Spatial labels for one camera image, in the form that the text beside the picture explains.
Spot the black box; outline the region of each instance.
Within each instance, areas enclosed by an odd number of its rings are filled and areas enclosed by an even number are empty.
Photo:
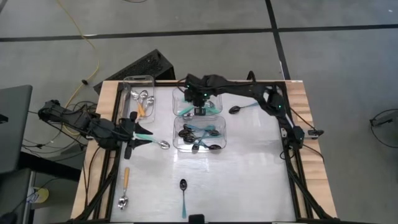
[[[123,80],[126,77],[136,75],[152,75],[155,80],[175,80],[173,65],[157,49],[149,52],[106,80]],[[100,94],[101,87],[102,82],[94,86],[97,94]]]

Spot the black metal frame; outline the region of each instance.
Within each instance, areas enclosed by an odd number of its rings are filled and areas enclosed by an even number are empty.
[[[282,96],[284,97],[285,100],[285,105],[286,105],[286,110],[287,110],[287,114],[290,116],[290,118],[292,119],[292,115],[290,112],[290,105],[289,105],[289,97],[287,95],[287,87],[286,87],[286,83],[285,82],[261,82],[264,83],[266,85],[269,86],[276,86],[277,88],[279,88],[282,92]],[[135,83],[135,84],[131,84],[132,86],[137,86],[139,85],[139,83]],[[156,87],[173,87],[173,86],[183,86],[183,83],[176,83],[176,82],[170,82],[170,83],[164,83],[164,82],[155,82],[155,86]],[[118,111],[119,111],[119,105],[121,102],[121,96],[122,96],[122,91],[123,91],[123,84],[119,83],[118,86],[118,90],[117,90],[117,94],[116,94],[116,101],[115,101],[115,106],[113,109],[113,117],[112,117],[112,121],[116,121],[117,116],[118,116]],[[284,153],[285,153],[285,163],[286,163],[286,167],[288,168],[288,163],[292,163],[290,157],[289,157],[289,153],[287,149],[287,145],[286,143],[282,140],[282,146],[284,148]],[[116,156],[114,158],[114,163],[117,163],[117,166],[119,165],[121,156],[120,156],[120,152],[116,153]],[[296,157],[295,160],[295,165],[297,166],[297,171],[298,174],[300,176],[300,179],[302,180],[303,185],[305,186],[305,188],[307,188],[306,185],[306,181],[305,181],[305,176],[304,176],[304,171],[303,171],[303,165],[302,165],[302,161],[301,161],[301,157],[300,157],[300,151],[298,149],[294,150],[294,156]],[[106,152],[105,154],[105,158],[104,158],[104,162],[103,162],[103,167],[101,170],[101,178],[100,178],[100,182],[99,185],[103,184],[103,181],[106,178],[107,172],[108,172],[108,167],[109,167],[109,160],[110,160],[110,152]],[[290,176],[288,176],[289,178],[289,187],[290,187],[290,193],[292,196],[292,202],[293,202],[293,208],[294,208],[294,213],[295,213],[295,218],[296,220],[301,219],[301,213],[300,213],[300,207],[299,207],[299,200],[298,200],[298,196],[297,196],[297,191],[296,191],[296,187],[295,187],[295,183],[292,180],[292,178]],[[116,188],[116,179],[114,179],[111,183],[111,185],[109,186],[109,197],[108,197],[108,203],[106,206],[106,214],[105,214],[105,220],[110,221],[111,219],[111,212],[112,212],[112,204],[113,204],[113,200],[114,200],[114,190]],[[307,202],[307,199],[304,197],[304,202],[305,202],[305,209],[306,209],[306,213],[307,213],[307,217],[312,218],[312,209],[311,206],[309,205],[309,203]],[[101,203],[97,204],[95,210],[94,210],[94,215],[93,218],[94,219],[98,219],[99,218],[99,214],[100,214],[100,207],[101,207]]]

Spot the concrete floor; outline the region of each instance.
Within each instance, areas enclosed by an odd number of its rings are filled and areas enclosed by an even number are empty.
[[[78,34],[55,1],[8,0],[2,5],[0,37]],[[266,4],[260,0],[147,0],[140,4],[87,0],[64,1],[64,5],[85,34],[271,27]],[[278,27],[379,25],[398,19],[398,3],[393,0],[278,0],[272,6]],[[398,219],[398,151],[374,139],[369,119],[382,110],[398,108],[398,29],[280,33],[280,38],[290,76],[304,80],[315,124],[325,130],[320,144],[338,216],[394,223]],[[283,79],[272,33],[98,39],[93,43],[101,66],[92,84],[153,49],[171,61],[177,78],[189,72],[237,79],[253,70],[258,79]],[[65,103],[95,65],[95,55],[83,40],[0,42],[0,88],[32,85],[31,110],[51,99]],[[85,88],[76,100],[97,98],[91,88]],[[42,142],[52,135],[50,127],[29,116],[27,139]],[[384,140],[398,145],[391,135]],[[54,144],[68,142],[63,137]],[[79,167],[81,161],[82,157],[64,163]],[[39,176],[37,185],[48,178]],[[76,183],[53,182],[49,189],[59,200],[38,209],[35,223],[69,218]]]

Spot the wooden table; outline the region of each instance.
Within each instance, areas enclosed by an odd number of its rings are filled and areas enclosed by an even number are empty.
[[[275,80],[265,80],[267,82],[274,82]],[[289,96],[290,107],[295,110],[303,119],[312,124],[312,116],[310,106],[308,104],[307,95],[303,81],[285,81],[287,87],[287,94]],[[116,100],[116,92],[118,89],[118,81],[105,81],[103,82],[101,94],[98,99],[98,106],[96,112],[101,115],[102,118],[111,120]],[[309,128],[300,118],[293,114],[294,123],[301,126],[303,129]],[[317,140],[305,140],[304,144],[316,149],[320,152],[319,143]],[[88,167],[93,157],[94,152],[97,149],[97,143],[91,141],[88,144],[87,152],[85,156],[85,169],[88,173]],[[323,207],[323,209],[331,216],[336,217],[335,205],[330,192],[328,183],[328,177],[326,176],[325,166],[323,165],[322,158],[314,152],[303,147],[300,150],[303,169],[305,178],[307,181],[307,188],[314,196],[315,200]],[[91,168],[90,187],[88,189],[88,200],[90,201],[95,193],[97,192],[98,185],[100,182],[101,170],[103,167],[105,150],[99,150],[94,157],[94,161]],[[110,160],[109,169],[113,164],[113,160]],[[73,210],[71,218],[77,217],[85,207],[85,181],[83,172],[80,176],[78,189],[76,192],[75,203],[73,204]],[[99,218],[105,217],[106,206],[108,202],[109,188],[105,192]],[[303,197],[297,189],[300,213],[302,218],[306,217],[305,206]]]

